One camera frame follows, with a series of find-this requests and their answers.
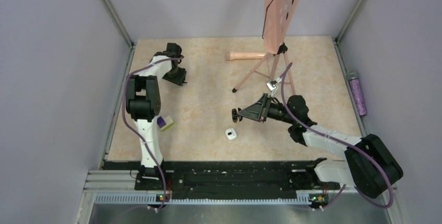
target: purple bottle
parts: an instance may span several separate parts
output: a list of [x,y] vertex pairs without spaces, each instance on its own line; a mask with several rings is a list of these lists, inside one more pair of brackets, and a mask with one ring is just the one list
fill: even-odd
[[365,108],[364,97],[362,96],[361,83],[359,82],[358,73],[352,71],[347,74],[347,79],[350,84],[351,93],[353,94],[354,102],[360,116],[367,115],[367,108]]

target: gray wall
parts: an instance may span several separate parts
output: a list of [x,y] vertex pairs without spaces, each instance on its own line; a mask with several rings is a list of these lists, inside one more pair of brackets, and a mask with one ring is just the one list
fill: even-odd
[[412,223],[440,223],[441,0],[367,0],[343,41],[360,73],[368,128],[398,160]]
[[0,223],[72,223],[128,49],[100,0],[0,0]]
[[[339,33],[356,0],[300,0],[288,35]],[[261,36],[264,0],[112,0],[130,36]]]

